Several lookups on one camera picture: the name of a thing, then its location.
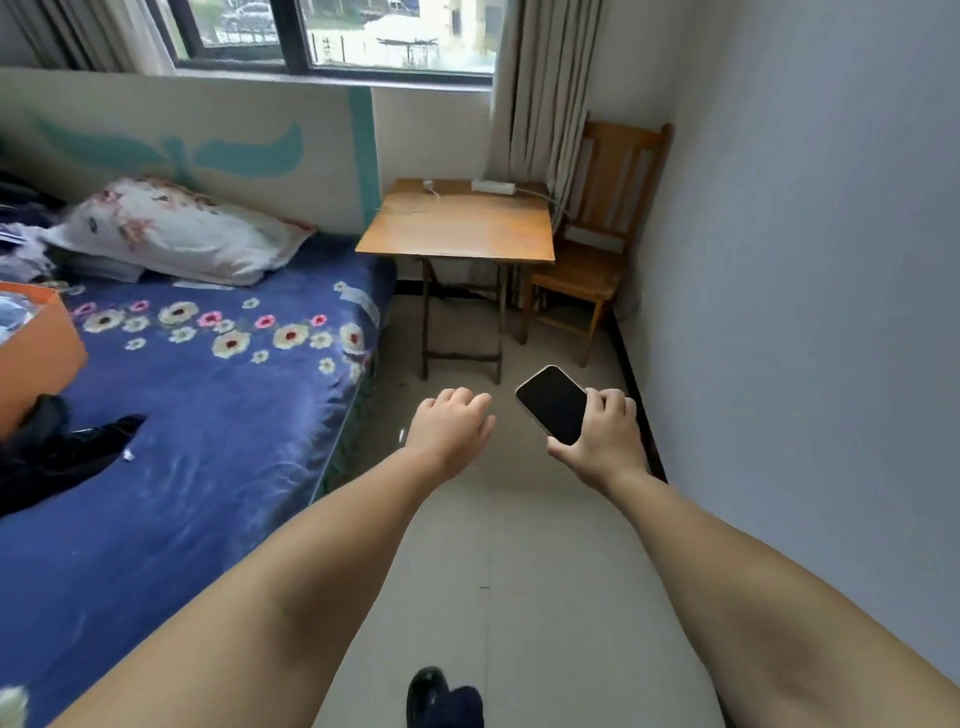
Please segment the wooden folding table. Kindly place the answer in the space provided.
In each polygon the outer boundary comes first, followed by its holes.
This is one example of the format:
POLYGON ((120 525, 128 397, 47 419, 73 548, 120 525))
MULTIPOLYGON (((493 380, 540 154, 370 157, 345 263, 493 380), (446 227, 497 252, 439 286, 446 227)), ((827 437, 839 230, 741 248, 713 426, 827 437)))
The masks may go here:
POLYGON ((411 259, 419 263, 419 374, 423 381, 428 380, 429 366, 433 361, 465 361, 490 365, 493 369, 492 381, 498 385, 503 377, 503 345, 511 272, 517 267, 529 268, 555 262, 549 204, 539 188, 517 187, 513 196, 499 196, 474 193, 471 182, 466 179, 439 179, 434 184, 440 194, 438 209, 417 215, 395 215, 382 211, 382 200, 380 209, 361 236, 355 251, 367 256, 411 259), (494 283, 478 284, 475 289, 495 295, 497 338, 494 352, 443 351, 431 346, 432 289, 451 294, 468 293, 473 289, 466 283, 440 283, 433 265, 437 260, 469 261, 493 266, 494 283))

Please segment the person's left forearm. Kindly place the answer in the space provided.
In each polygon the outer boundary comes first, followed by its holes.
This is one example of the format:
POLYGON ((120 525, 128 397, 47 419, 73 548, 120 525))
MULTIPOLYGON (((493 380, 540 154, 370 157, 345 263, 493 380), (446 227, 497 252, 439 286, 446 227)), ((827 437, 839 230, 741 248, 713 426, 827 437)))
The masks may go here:
POLYGON ((50 728, 310 728, 414 516, 463 468, 394 452, 278 529, 50 728))

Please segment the black smartphone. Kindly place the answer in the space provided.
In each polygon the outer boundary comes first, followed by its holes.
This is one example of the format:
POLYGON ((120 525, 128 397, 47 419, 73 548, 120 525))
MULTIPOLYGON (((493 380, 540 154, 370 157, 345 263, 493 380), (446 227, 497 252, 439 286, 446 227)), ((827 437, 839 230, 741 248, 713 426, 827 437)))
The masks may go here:
POLYGON ((557 365, 547 365, 521 383, 514 394, 550 437, 566 446, 576 444, 588 397, 566 372, 557 365))

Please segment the blue floral bed sheet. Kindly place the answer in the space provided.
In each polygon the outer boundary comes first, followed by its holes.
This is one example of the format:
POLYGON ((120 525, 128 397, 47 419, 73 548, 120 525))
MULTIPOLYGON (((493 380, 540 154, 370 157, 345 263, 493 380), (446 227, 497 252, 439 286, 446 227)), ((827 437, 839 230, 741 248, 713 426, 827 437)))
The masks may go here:
POLYGON ((319 234, 250 287, 74 277, 88 360, 72 430, 144 415, 121 459, 0 518, 0 692, 46 728, 273 531, 330 491, 398 279, 319 234))

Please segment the wooden chair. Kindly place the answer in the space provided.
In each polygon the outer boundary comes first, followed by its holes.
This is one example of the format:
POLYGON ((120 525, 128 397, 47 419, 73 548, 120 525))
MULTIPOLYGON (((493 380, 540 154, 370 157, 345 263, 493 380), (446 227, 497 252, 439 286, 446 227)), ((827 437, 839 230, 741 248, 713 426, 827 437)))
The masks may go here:
POLYGON ((522 273, 520 345, 527 343, 533 322, 539 321, 581 337, 580 365, 588 364, 595 336, 626 279, 675 135, 673 123, 659 128, 585 123, 570 207, 554 235, 555 259, 522 273), (578 328, 552 316, 557 296, 590 306, 588 325, 578 328))

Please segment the black garment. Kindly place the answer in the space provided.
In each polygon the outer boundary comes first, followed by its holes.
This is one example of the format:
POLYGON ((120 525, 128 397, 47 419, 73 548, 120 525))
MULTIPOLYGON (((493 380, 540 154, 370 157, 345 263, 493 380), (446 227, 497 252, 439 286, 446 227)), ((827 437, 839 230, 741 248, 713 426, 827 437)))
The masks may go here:
POLYGON ((128 415, 75 430, 61 396, 38 396, 14 431, 0 439, 0 519, 102 473, 126 454, 146 420, 128 415))

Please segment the pile of clothes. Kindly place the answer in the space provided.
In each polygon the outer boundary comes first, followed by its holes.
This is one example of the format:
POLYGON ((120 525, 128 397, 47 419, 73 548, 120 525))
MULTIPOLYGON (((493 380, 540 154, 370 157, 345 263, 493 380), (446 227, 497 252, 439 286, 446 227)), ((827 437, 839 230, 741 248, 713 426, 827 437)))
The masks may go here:
POLYGON ((39 285, 77 277, 135 284, 145 269, 53 242, 63 200, 0 166, 0 282, 39 285))

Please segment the floral white pillow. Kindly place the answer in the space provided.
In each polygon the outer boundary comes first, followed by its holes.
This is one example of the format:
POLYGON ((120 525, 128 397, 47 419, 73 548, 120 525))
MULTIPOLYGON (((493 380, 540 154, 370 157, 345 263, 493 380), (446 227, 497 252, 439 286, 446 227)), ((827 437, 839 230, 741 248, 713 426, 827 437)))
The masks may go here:
POLYGON ((121 177, 71 208, 40 239, 73 254, 210 285, 252 286, 285 267, 310 224, 211 198, 156 177, 121 177))

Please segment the orange box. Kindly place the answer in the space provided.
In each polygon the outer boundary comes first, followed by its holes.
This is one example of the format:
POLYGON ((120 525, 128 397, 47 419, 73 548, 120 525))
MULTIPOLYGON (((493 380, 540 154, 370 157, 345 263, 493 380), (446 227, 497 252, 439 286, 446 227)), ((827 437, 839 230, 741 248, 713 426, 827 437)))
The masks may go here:
POLYGON ((57 395, 78 376, 89 355, 59 293, 0 282, 0 293, 28 298, 34 315, 0 343, 0 438, 13 433, 40 395, 57 395))

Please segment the dark framed window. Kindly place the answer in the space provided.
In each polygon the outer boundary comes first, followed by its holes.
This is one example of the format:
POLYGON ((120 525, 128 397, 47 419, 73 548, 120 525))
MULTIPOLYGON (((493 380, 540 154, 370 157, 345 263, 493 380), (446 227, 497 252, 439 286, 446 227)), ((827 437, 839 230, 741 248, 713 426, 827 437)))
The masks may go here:
POLYGON ((181 71, 487 91, 510 0, 146 0, 181 71))

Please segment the beige curtain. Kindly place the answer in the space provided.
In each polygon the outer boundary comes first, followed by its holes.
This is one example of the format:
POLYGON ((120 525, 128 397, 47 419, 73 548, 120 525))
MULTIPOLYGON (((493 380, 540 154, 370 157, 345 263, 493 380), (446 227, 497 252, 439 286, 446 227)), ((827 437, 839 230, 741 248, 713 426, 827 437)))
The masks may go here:
POLYGON ((490 103, 484 179, 543 184, 558 232, 586 124, 605 0, 508 0, 490 103))

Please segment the person's right forearm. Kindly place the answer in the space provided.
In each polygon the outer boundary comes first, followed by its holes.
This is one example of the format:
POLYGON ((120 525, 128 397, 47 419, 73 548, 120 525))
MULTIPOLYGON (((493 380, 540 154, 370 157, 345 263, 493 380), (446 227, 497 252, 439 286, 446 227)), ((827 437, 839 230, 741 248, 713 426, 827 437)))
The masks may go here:
POLYGON ((960 728, 960 686, 823 579, 642 471, 601 491, 739 728, 960 728))

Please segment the grey curtain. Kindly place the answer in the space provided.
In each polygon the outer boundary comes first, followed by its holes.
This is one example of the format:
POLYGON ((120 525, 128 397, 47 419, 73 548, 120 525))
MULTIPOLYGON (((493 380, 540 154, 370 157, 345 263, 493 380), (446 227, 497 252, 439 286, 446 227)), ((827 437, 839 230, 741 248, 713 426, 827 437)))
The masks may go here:
POLYGON ((175 73, 154 0, 0 0, 0 67, 175 73))

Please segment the person's left hand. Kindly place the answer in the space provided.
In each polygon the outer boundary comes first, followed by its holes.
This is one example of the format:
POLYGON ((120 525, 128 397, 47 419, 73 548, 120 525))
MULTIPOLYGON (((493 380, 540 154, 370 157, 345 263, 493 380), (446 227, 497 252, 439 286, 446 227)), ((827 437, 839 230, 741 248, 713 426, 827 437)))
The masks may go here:
POLYGON ((427 398, 417 407, 403 446, 432 488, 461 474, 481 454, 493 434, 456 435, 438 427, 434 423, 437 396, 427 398))

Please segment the person's black shoe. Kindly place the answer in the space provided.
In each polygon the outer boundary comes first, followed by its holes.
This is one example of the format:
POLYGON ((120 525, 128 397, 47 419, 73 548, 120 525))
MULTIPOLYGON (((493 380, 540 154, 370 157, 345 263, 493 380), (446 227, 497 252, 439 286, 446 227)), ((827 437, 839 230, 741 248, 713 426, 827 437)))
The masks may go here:
POLYGON ((435 665, 418 670, 406 693, 406 728, 422 728, 427 713, 450 692, 444 672, 435 665))

